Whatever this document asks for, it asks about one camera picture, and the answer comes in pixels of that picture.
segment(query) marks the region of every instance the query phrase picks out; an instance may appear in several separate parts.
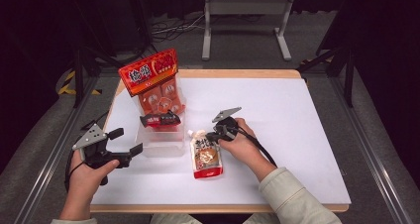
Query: wire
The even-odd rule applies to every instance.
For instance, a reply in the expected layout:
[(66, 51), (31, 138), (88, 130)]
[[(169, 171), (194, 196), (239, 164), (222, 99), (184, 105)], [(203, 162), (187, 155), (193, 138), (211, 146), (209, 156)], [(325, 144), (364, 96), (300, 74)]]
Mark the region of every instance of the wire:
[(81, 165), (85, 164), (85, 162), (81, 162), (74, 169), (72, 169), (71, 172), (68, 172), (70, 170), (70, 167), (71, 167), (71, 160), (73, 159), (73, 154), (74, 154), (74, 150), (71, 149), (70, 150), (70, 153), (68, 154), (67, 164), (65, 166), (64, 186), (65, 186), (65, 191), (67, 191), (67, 192), (68, 192), (68, 189), (70, 188), (70, 178), (71, 178), (71, 175), (73, 174), (73, 172), (77, 168), (79, 168), (79, 167), (81, 167)]
[[(155, 30), (152, 32), (152, 35), (154, 35), (154, 42), (155, 43), (161, 43), (163, 41), (172, 41), (179, 36), (181, 36), (183, 33), (191, 32), (194, 29), (203, 29), (203, 27), (197, 26), (201, 23), (203, 20), (204, 14), (199, 16), (196, 19), (193, 19), (192, 22), (187, 22), (186, 20), (182, 21), (175, 21), (172, 23), (171, 26), (169, 26), (166, 22), (171, 21), (162, 21), (154, 24)], [(158, 37), (158, 34), (165, 34), (163, 37)]]
[[(216, 127), (226, 127), (224, 125), (216, 125)], [(226, 127), (226, 129), (228, 130), (232, 130), (232, 131), (236, 131), (238, 133), (241, 133), (242, 135), (244, 135), (246, 138), (248, 138), (254, 145), (256, 145), (256, 147), (265, 155), (265, 157), (268, 159), (268, 161), (270, 163), (272, 163), (275, 167), (277, 167), (277, 164), (275, 163), (274, 159), (272, 158), (272, 156), (269, 154), (269, 152), (263, 147), (263, 145), (259, 142), (259, 140), (253, 136), (251, 136), (249, 133), (247, 133), (247, 131), (245, 131), (242, 127), (238, 127), (238, 129), (236, 128), (232, 128), (232, 127)]]

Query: metal frame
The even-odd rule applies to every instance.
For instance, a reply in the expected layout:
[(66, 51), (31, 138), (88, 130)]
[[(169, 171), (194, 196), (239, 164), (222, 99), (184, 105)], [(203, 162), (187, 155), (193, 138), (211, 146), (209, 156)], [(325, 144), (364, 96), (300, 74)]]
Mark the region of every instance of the metal frame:
[(265, 14), (282, 15), (281, 25), (274, 28), (275, 36), (280, 46), (284, 60), (291, 60), (290, 51), (284, 39), (284, 31), (290, 15), (293, 0), (205, 0), (205, 31), (203, 42), (203, 60), (210, 59), (211, 45), (211, 15), (234, 15), (234, 14)]

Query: person's right hand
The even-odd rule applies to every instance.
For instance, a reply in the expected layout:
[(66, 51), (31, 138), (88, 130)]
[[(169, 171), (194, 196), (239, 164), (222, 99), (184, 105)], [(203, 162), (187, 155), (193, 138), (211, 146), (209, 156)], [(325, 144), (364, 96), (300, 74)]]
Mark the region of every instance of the person's right hand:
[[(235, 119), (238, 123), (238, 126), (244, 131), (246, 131), (249, 135), (256, 137), (253, 129), (251, 129), (246, 121), (243, 118), (236, 118)], [(243, 134), (238, 133), (235, 139), (231, 142), (225, 141), (223, 139), (219, 139), (219, 145), (230, 152), (232, 156), (234, 156), (239, 161), (245, 163), (246, 165), (249, 163), (250, 160), (262, 157), (260, 150), (251, 142), (250, 139), (245, 137)]]
[[(256, 138), (253, 129), (247, 125), (243, 118), (236, 118), (235, 120), (240, 128)], [(232, 156), (247, 165), (259, 181), (262, 181), (269, 173), (277, 168), (263, 156), (250, 139), (241, 133), (238, 133), (231, 142), (219, 139), (218, 143), (223, 149), (230, 152)]]

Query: light green sleeve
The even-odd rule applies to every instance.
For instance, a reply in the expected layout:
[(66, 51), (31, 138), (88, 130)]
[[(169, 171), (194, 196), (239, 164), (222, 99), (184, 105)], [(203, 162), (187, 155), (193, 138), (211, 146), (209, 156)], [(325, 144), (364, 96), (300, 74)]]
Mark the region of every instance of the light green sleeve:
[(260, 192), (281, 224), (341, 223), (286, 168), (278, 168), (263, 179)]
[(83, 221), (64, 221), (64, 220), (57, 220), (54, 219), (52, 221), (52, 224), (97, 224), (98, 221), (96, 221), (95, 218), (83, 220)]

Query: red packaging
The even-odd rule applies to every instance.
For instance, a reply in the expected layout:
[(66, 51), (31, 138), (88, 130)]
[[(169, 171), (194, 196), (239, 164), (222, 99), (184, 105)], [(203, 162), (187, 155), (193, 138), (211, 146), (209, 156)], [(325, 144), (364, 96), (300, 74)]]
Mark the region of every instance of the red packaging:
[(223, 165), (219, 145), (208, 141), (206, 132), (203, 130), (190, 133), (190, 136), (192, 136), (190, 148), (194, 177), (203, 178), (222, 174)]
[(176, 85), (177, 58), (174, 49), (149, 56), (118, 70), (131, 96), (139, 96), (144, 115), (183, 112), (185, 105)]

